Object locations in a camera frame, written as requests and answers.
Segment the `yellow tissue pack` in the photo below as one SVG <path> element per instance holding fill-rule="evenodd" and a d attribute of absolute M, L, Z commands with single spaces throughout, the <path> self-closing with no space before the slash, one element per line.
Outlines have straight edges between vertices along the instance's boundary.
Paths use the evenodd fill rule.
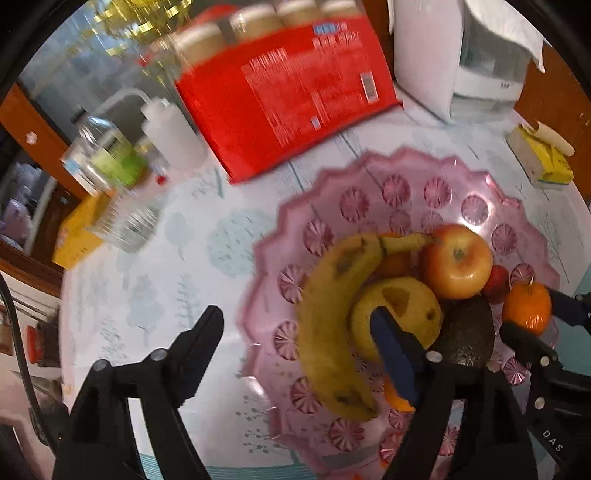
<path fill-rule="evenodd" d="M 534 187 L 560 188 L 573 181 L 568 159 L 575 149 L 549 126 L 541 122 L 536 128 L 520 124 L 506 141 Z"/>

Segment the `red strawberry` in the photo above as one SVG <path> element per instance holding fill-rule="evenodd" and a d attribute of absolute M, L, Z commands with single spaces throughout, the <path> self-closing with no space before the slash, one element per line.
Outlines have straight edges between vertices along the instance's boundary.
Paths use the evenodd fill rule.
<path fill-rule="evenodd" d="M 510 277 L 507 269 L 495 264 L 481 293 L 491 304 L 503 303 L 510 292 Z"/>

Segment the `red yellow apple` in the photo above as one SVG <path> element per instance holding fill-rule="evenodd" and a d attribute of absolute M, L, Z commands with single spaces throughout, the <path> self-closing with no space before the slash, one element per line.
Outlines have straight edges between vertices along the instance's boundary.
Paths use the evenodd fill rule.
<path fill-rule="evenodd" d="M 479 294 L 493 267 L 486 241 L 464 225 L 440 225 L 433 241 L 418 258 L 420 279 L 444 300 L 464 300 Z"/>

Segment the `white cloth on appliance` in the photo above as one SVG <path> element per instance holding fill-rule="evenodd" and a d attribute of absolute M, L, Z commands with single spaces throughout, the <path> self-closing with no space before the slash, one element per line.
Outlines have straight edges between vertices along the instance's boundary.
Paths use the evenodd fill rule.
<path fill-rule="evenodd" d="M 537 69 L 545 73 L 541 32 L 505 0 L 465 0 L 470 14 L 491 33 L 528 51 Z"/>

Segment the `white squeeze bottle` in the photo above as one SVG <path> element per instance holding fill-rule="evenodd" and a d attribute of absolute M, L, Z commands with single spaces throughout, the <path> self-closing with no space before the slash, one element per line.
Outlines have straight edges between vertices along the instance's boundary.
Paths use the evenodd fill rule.
<path fill-rule="evenodd" d="M 188 174 L 204 166 L 208 152 L 206 142 L 193 130 L 180 108 L 164 98 L 149 97 L 142 90 L 125 88 L 110 96 L 92 114 L 105 114 L 129 96 L 142 100 L 141 130 L 174 171 Z"/>

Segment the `large orange mandarin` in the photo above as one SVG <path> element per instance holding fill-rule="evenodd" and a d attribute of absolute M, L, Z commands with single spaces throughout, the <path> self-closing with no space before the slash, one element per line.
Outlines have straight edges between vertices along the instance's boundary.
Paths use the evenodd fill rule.
<path fill-rule="evenodd" d="M 398 410 L 400 412 L 415 411 L 415 408 L 409 403 L 409 401 L 399 395 L 394 383 L 389 376 L 384 378 L 384 396 L 392 409 Z"/>

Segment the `yellow cardboard box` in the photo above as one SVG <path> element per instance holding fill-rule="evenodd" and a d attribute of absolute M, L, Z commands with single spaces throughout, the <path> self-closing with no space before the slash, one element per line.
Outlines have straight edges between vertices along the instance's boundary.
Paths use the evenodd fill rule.
<path fill-rule="evenodd" d="M 56 265 L 70 270 L 103 244 L 94 229 L 111 200 L 104 193 L 89 195 L 61 223 L 53 254 Z"/>

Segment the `orange mandarin with stem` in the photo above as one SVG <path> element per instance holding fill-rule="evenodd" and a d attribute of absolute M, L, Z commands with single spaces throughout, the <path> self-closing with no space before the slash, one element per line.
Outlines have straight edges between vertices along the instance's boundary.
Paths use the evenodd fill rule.
<path fill-rule="evenodd" d="M 534 280 L 518 281 L 511 287 L 503 309 L 502 321 L 514 323 L 536 336 L 548 328 L 552 302 L 548 288 Z"/>

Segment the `pink glass fruit plate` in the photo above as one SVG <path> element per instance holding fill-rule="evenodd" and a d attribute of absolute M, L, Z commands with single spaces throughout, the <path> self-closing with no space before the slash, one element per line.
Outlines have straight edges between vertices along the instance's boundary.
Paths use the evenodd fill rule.
<path fill-rule="evenodd" d="M 318 175 L 280 207 L 256 244 L 256 279 L 238 324 L 245 377 L 266 402 L 270 437 L 325 479 L 380 478 L 412 419 L 379 354 L 385 313 L 425 349 L 526 373 L 500 341 L 509 287 L 555 289 L 546 237 L 522 203 L 459 158 L 401 148 Z M 486 289 L 502 266 L 508 284 Z"/>

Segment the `clear drinking glass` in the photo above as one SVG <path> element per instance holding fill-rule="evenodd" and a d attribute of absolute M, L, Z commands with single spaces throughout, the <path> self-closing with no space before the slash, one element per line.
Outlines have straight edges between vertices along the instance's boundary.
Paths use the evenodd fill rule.
<path fill-rule="evenodd" d="M 102 195 L 89 231 L 127 253 L 139 251 L 155 233 L 168 197 L 168 188 L 155 180 L 133 189 L 119 187 Z"/>

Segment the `red paper cup package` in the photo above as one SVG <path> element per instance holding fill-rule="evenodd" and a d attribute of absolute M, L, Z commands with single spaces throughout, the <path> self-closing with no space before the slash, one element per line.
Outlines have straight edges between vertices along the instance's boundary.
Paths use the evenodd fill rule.
<path fill-rule="evenodd" d="M 400 103 L 360 1 L 206 9 L 164 37 L 175 86 L 232 183 Z"/>

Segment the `yellow banana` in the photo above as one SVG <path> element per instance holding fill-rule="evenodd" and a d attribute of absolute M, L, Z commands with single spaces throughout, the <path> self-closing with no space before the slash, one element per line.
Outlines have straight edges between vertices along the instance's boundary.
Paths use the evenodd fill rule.
<path fill-rule="evenodd" d="M 419 251 L 433 241 L 423 233 L 353 234 L 329 247 L 312 270 L 297 304 L 298 354 L 311 388 L 332 413 L 356 422 L 378 416 L 369 383 L 356 371 L 349 311 L 387 255 Z"/>

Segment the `small orange in plate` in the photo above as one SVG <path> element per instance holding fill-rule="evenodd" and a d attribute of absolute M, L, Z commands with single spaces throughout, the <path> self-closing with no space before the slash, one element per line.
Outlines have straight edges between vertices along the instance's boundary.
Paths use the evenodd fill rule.
<path fill-rule="evenodd" d="M 404 277 L 411 274 L 413 256 L 411 252 L 400 252 L 386 256 L 374 271 L 376 279 Z"/>

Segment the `dark green avocado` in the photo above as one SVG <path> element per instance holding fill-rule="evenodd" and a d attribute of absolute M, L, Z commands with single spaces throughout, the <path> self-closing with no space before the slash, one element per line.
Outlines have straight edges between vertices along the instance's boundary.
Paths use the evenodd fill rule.
<path fill-rule="evenodd" d="M 443 361 L 484 368 L 494 350 L 495 329 L 492 309 L 483 295 L 442 303 L 443 324 L 430 347 Z"/>

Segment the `gold door ornament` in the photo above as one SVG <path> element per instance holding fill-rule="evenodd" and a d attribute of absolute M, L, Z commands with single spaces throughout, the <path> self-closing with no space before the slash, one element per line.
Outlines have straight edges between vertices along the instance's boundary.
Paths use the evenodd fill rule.
<path fill-rule="evenodd" d="M 105 48 L 108 56 L 119 56 L 184 26 L 190 19 L 191 0 L 182 1 L 89 1 L 93 10 L 91 30 L 114 41 Z"/>

